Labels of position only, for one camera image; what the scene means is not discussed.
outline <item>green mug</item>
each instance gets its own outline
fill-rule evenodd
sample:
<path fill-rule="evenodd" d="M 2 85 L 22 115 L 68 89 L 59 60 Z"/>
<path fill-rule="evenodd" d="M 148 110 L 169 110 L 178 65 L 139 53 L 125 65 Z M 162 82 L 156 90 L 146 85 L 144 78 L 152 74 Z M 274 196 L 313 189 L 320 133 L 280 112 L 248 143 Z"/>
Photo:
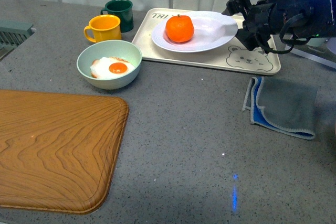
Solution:
<path fill-rule="evenodd" d="M 105 7 L 100 11 L 117 16 L 120 18 L 120 30 L 122 33 L 133 29 L 133 3 L 129 0 L 111 0 L 105 4 Z"/>

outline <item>orange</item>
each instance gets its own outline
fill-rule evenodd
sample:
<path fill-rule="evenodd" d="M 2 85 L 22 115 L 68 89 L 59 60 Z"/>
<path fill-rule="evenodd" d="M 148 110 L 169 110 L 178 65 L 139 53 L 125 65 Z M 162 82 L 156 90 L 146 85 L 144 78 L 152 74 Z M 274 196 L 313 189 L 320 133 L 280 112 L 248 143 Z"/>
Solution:
<path fill-rule="evenodd" d="M 187 42 L 194 35 L 194 25 L 189 16 L 177 15 L 168 19 L 166 34 L 174 42 Z"/>

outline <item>gray cloth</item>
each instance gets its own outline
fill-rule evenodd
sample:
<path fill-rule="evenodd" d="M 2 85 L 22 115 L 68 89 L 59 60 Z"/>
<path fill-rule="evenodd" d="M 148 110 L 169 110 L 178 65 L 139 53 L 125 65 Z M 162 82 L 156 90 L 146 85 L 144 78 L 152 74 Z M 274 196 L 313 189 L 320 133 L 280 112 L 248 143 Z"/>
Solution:
<path fill-rule="evenodd" d="M 317 88 L 274 77 L 251 78 L 243 111 L 250 110 L 252 124 L 311 140 Z"/>

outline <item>wooden cutting board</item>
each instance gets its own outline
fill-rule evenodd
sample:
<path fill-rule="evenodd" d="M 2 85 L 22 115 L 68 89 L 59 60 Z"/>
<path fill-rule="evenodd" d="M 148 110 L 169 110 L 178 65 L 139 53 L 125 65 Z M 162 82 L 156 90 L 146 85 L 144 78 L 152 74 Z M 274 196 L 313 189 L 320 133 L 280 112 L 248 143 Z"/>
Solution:
<path fill-rule="evenodd" d="M 128 113 L 117 97 L 0 90 L 0 206 L 99 208 Z"/>

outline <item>white plate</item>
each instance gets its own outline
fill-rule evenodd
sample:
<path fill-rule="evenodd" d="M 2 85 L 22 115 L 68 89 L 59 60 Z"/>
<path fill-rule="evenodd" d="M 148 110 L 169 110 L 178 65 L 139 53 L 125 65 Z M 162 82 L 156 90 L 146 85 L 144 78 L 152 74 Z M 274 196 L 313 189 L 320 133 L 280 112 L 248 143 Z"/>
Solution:
<path fill-rule="evenodd" d="M 167 18 L 153 29 L 152 40 L 156 45 L 173 52 L 202 52 L 228 43 L 238 31 L 236 21 L 221 13 L 197 11 L 183 15 L 189 16 L 194 24 L 193 38 L 184 43 L 171 41 L 165 33 Z"/>

